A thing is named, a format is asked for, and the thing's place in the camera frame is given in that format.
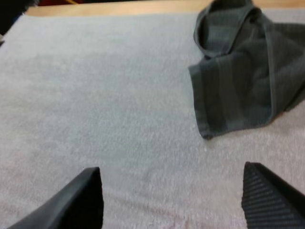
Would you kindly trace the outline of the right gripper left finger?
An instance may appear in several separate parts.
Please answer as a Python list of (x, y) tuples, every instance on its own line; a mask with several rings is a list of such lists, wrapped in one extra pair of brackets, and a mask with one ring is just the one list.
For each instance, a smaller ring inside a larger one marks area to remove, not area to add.
[(101, 229), (104, 201), (99, 167), (84, 169), (10, 229)]

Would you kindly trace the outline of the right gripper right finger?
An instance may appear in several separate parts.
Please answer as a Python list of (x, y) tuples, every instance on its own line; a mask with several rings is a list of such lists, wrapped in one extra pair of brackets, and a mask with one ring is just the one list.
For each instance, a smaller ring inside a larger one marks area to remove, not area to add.
[(249, 229), (305, 227), (305, 195), (261, 163), (244, 165), (241, 206)]

